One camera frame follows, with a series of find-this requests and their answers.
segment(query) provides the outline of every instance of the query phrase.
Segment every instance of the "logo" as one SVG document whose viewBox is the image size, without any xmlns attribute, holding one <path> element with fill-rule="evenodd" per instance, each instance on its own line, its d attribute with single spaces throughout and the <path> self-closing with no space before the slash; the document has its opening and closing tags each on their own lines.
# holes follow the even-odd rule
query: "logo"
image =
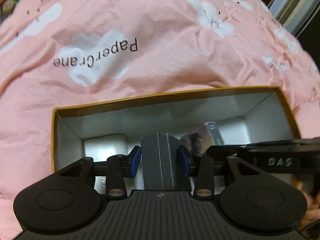
<svg viewBox="0 0 320 240">
<path fill-rule="evenodd" d="M 286 159 L 285 163 L 282 158 L 280 158 L 277 162 L 276 162 L 276 158 L 270 158 L 268 166 L 273 166 L 275 164 L 276 164 L 276 166 L 280 166 L 280 167 L 282 167 L 282 166 L 289 167 L 292 164 L 292 158 Z"/>
<path fill-rule="evenodd" d="M 102 77 L 112 80 L 121 78 L 128 71 L 137 51 L 137 38 L 125 37 L 117 30 L 111 30 L 102 37 L 95 33 L 79 33 L 61 48 L 53 65 L 67 67 L 74 82 L 88 87 Z"/>
<path fill-rule="evenodd" d="M 162 192 L 160 192 L 160 193 L 158 193 L 158 194 L 156 195 L 156 197 L 163 198 L 163 197 L 165 197 L 165 194 L 162 193 Z"/>
</svg>

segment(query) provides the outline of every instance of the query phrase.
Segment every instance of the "white cloud print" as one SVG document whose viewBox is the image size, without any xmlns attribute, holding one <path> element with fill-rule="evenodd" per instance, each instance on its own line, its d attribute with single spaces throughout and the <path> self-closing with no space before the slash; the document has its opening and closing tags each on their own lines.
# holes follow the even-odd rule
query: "white cloud print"
<svg viewBox="0 0 320 240">
<path fill-rule="evenodd" d="M 286 36 L 286 30 L 283 28 L 280 29 L 275 29 L 273 30 L 273 32 L 275 33 L 275 35 L 280 38 L 281 40 L 284 41 L 284 43 L 288 46 L 288 49 L 290 52 L 297 54 L 299 51 L 299 45 L 294 42 L 294 41 L 290 41 L 289 38 Z"/>
<path fill-rule="evenodd" d="M 235 2 L 236 4 L 240 4 L 242 7 L 246 8 L 249 11 L 253 11 L 253 6 L 246 1 L 241 1 L 241 0 L 232 0 L 232 1 Z"/>
<path fill-rule="evenodd" d="M 46 10 L 37 19 L 33 20 L 17 37 L 12 39 L 9 43 L 3 46 L 0 50 L 0 54 L 4 54 L 14 45 L 16 45 L 24 36 L 35 36 L 40 33 L 48 23 L 56 20 L 62 11 L 62 6 L 60 3 L 52 5 L 48 10 Z"/>
<path fill-rule="evenodd" d="M 277 63 L 271 57 L 266 57 L 262 55 L 263 61 L 267 64 L 268 67 L 272 68 L 273 66 L 276 67 L 279 71 L 285 71 L 290 69 L 290 66 L 284 62 Z"/>
<path fill-rule="evenodd" d="M 208 2 L 201 3 L 199 0 L 187 0 L 197 13 L 199 23 L 205 28 L 212 30 L 223 38 L 226 35 L 233 35 L 234 28 L 229 23 L 223 23 L 219 19 L 216 8 Z"/>
<path fill-rule="evenodd" d="M 61 49 L 59 58 L 53 64 L 68 66 L 71 79 L 87 87 L 95 84 L 102 76 L 121 78 L 129 69 L 130 59 L 137 50 L 136 38 L 124 37 L 116 30 L 103 37 L 77 34 L 69 45 Z"/>
</svg>

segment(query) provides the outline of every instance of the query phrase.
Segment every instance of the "product package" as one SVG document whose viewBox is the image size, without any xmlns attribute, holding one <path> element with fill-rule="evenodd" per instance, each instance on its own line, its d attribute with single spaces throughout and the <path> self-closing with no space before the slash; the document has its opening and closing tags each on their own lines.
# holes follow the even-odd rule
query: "product package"
<svg viewBox="0 0 320 240">
<path fill-rule="evenodd" d="M 205 154 L 211 145 L 224 145 L 216 122 L 206 122 L 198 129 L 181 137 L 192 154 Z"/>
<path fill-rule="evenodd" d="M 145 190 L 191 191 L 190 179 L 182 174 L 176 154 L 181 140 L 156 133 L 143 136 L 140 144 Z"/>
</svg>

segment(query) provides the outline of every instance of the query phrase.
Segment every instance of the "photo of person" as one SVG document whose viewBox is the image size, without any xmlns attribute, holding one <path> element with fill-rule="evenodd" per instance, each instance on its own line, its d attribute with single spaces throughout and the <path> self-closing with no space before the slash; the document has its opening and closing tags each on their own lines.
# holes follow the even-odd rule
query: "photo of person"
<svg viewBox="0 0 320 240">
<path fill-rule="evenodd" d="M 189 140 L 191 144 L 191 153 L 193 155 L 201 153 L 202 150 L 202 138 L 198 133 L 192 133 L 189 135 Z"/>
</svg>

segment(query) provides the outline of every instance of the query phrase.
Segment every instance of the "ribbed black plate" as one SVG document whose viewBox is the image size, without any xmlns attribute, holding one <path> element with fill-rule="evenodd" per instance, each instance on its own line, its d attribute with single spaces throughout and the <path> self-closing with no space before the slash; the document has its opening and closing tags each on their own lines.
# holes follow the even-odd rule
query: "ribbed black plate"
<svg viewBox="0 0 320 240">
<path fill-rule="evenodd" d="M 136 190 L 125 200 L 110 202 L 90 225 L 72 233 L 46 236 L 24 231 L 17 240 L 303 240 L 296 231 L 257 236 L 231 226 L 211 202 L 185 191 Z"/>
</svg>

